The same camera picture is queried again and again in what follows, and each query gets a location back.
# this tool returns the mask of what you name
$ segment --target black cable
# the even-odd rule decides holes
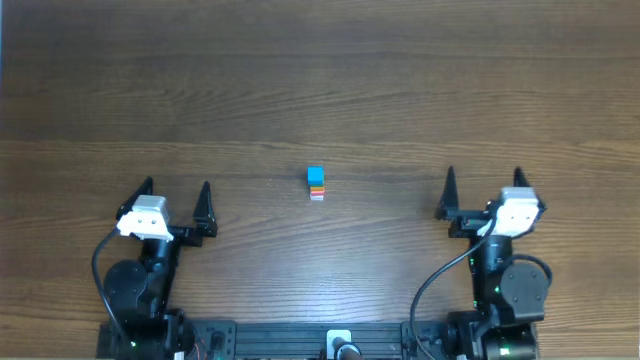
[[[111,318],[111,323],[113,324],[113,327],[116,329],[116,332],[118,333],[118,335],[120,335],[120,338],[124,342],[125,346],[130,350],[129,352],[133,355],[133,358],[136,359],[137,357],[136,357],[135,351],[131,349],[131,346],[130,346],[131,342],[129,341],[129,337],[127,336],[127,333],[124,332],[124,329],[122,328],[122,326],[120,326],[120,322],[118,322],[118,319],[116,319],[116,316],[113,314],[113,310],[111,310],[111,305],[109,305],[109,300],[107,299],[107,296],[104,293],[104,287],[102,286],[102,281],[100,280],[100,274],[98,271],[98,256],[100,255],[100,252],[105,247],[105,245],[107,245],[109,240],[111,240],[116,235],[118,235],[118,228],[114,227],[113,230],[111,230],[111,232],[107,234],[107,236],[105,236],[105,238],[102,239],[102,241],[100,241],[98,246],[96,246],[96,249],[93,251],[93,257],[91,258],[91,270],[93,271],[93,280],[95,280],[96,282],[98,293],[100,294],[100,298],[104,303],[104,307],[107,308],[107,313]]]
[[[422,294],[425,292],[425,290],[427,290],[427,287],[429,287],[429,285],[431,285],[431,283],[434,282],[438,278],[438,276],[442,275],[445,271],[447,271],[447,270],[451,269],[452,267],[454,267],[457,263],[462,261],[469,254],[471,254],[474,251],[478,250],[478,248],[480,248],[480,246],[482,246],[482,244],[484,244],[487,241],[487,239],[489,239],[489,237],[491,236],[491,233],[493,232],[493,229],[495,229],[495,227],[496,227],[496,222],[497,222],[496,219],[492,219],[491,220],[491,225],[489,226],[489,229],[484,233],[485,235],[482,238],[480,238],[480,240],[478,242],[476,242],[467,251],[465,251],[462,254],[458,255],[458,257],[456,257],[455,259],[453,259],[453,260],[449,261],[448,263],[444,264],[440,269],[438,269],[431,276],[429,276],[427,281],[425,281],[424,284],[422,284],[420,289],[418,289],[418,291],[416,292],[416,295],[413,297],[413,302],[411,303],[411,310],[409,311],[409,326],[411,327],[411,331],[413,332],[413,337],[415,338],[416,343],[418,344],[418,348],[420,348],[420,350],[422,350],[422,352],[425,355],[427,355],[427,357],[429,357],[431,360],[436,360],[436,359],[435,359],[435,357],[433,357],[433,355],[431,355],[429,350],[427,350],[422,345],[422,342],[420,341],[420,338],[418,336],[418,331],[416,329],[415,319],[416,319],[416,308],[418,307],[418,302],[420,301],[420,298],[422,297]]]
[[[514,254],[511,255],[507,261],[505,261],[505,264],[511,265],[511,263],[515,260],[525,260],[525,261],[530,261],[532,263],[535,263],[536,265],[538,265],[542,271],[544,271],[544,274],[547,276],[547,279],[549,280],[549,287],[551,287],[551,283],[553,282],[553,271],[551,271],[551,267],[549,265],[547,265],[546,262],[540,260],[539,258],[532,256],[532,255],[526,255],[526,254]]]

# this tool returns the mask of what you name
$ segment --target stacked blocks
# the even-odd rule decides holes
[[[310,199],[324,201],[324,168],[322,166],[309,166],[307,182],[309,183]]]

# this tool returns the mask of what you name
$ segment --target wooden tabletop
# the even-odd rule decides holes
[[[148,175],[182,225],[212,184],[219,235],[173,287],[188,316],[405,321],[467,246],[433,219],[449,165],[464,208],[517,165],[549,206],[515,244],[555,272],[543,356],[637,356],[638,19],[635,1],[6,0],[0,356],[94,355],[91,254]],[[139,250],[113,241],[103,274]],[[419,318],[470,290],[456,267]]]

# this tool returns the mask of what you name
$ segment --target wooden table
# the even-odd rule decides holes
[[[153,176],[176,224],[204,180],[220,232],[172,305],[239,322],[404,321],[521,165],[549,205],[519,252],[556,281],[542,354],[637,356],[640,3],[6,0],[0,356],[89,357],[91,253]],[[306,166],[328,195],[310,203]],[[106,271],[140,244],[112,242]],[[471,308],[459,266],[419,317]]]

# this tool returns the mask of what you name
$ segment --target block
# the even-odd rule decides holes
[[[309,186],[323,186],[324,168],[322,166],[309,166],[307,169],[307,182]]]

